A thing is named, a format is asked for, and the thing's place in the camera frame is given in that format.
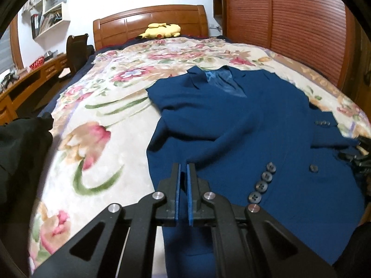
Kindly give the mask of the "wooden desk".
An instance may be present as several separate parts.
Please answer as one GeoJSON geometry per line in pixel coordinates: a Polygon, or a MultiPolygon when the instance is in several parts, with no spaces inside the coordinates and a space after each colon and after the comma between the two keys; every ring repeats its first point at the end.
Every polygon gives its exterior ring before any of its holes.
{"type": "Polygon", "coordinates": [[[27,72],[1,93],[1,125],[16,119],[18,108],[46,82],[57,79],[64,68],[67,68],[67,55],[60,53],[42,66],[27,72]]]}

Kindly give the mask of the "navy blue suit jacket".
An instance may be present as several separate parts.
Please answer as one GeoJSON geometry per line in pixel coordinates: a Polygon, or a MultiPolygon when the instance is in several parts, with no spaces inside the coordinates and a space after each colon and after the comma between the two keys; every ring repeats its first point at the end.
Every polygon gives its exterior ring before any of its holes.
{"type": "Polygon", "coordinates": [[[147,89],[160,111],[148,145],[154,184],[174,163],[231,203],[256,203],[329,264],[343,253],[364,196],[340,152],[357,154],[331,112],[266,70],[190,68],[147,89]]]}

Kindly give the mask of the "yellow Pikachu plush toy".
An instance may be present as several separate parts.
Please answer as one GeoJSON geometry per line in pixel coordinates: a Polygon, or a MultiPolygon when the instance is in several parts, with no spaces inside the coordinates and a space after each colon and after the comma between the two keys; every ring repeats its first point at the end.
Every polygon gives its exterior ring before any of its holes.
{"type": "Polygon", "coordinates": [[[151,23],[137,39],[162,39],[180,36],[181,27],[177,24],[151,23]]]}

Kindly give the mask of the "white wall shelf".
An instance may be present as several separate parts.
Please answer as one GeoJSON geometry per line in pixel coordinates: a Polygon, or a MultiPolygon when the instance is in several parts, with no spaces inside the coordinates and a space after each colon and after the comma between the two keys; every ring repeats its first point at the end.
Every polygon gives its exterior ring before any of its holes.
{"type": "Polygon", "coordinates": [[[70,24],[67,0],[28,0],[21,14],[28,19],[34,40],[70,24]]]}

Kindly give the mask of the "dark wooden chair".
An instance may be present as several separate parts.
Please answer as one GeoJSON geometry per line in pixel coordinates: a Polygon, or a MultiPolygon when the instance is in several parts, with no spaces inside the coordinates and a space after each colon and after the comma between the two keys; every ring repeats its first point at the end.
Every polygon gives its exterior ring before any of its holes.
{"type": "Polygon", "coordinates": [[[58,76],[60,79],[66,78],[68,75],[73,77],[88,61],[88,58],[95,53],[92,45],[87,44],[89,35],[73,36],[67,38],[66,44],[66,67],[58,76]]]}

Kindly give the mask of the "floral bed blanket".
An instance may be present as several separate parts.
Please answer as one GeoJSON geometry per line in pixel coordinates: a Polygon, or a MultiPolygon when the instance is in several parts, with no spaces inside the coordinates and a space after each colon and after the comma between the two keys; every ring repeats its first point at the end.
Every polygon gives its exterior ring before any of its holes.
{"type": "MultiPolygon", "coordinates": [[[[299,62],[250,44],[180,37],[126,43],[98,51],[64,90],[52,111],[54,143],[29,235],[32,272],[112,203],[137,203],[157,190],[147,149],[160,111],[147,89],[198,67],[266,70],[331,112],[342,136],[370,135],[365,114],[337,88],[299,62]]],[[[171,171],[163,179],[171,176],[171,171]]],[[[152,276],[214,277],[209,227],[189,224],[187,170],[180,166],[179,219],[158,227],[152,276]]]]}

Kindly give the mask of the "black folded garment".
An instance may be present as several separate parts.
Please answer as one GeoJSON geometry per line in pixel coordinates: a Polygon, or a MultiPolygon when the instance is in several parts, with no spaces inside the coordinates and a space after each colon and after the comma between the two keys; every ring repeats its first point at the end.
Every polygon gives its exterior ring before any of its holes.
{"type": "Polygon", "coordinates": [[[28,229],[53,123],[45,113],[1,126],[1,238],[28,229]]]}

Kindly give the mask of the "red basket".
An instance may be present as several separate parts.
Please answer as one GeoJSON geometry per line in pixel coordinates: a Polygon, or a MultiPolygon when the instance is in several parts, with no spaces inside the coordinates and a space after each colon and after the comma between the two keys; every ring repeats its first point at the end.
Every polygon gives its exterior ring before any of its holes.
{"type": "Polygon", "coordinates": [[[41,56],[41,57],[38,57],[30,66],[29,68],[31,70],[36,70],[37,68],[41,67],[45,62],[45,57],[44,56],[41,56]]]}

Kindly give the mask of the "wooden louvered wardrobe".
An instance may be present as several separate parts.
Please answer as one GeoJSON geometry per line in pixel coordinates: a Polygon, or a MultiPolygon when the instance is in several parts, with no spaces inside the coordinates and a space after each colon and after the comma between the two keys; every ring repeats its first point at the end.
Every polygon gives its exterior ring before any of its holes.
{"type": "Polygon", "coordinates": [[[370,40],[342,0],[213,0],[224,36],[301,62],[361,101],[370,92],[370,40]]]}

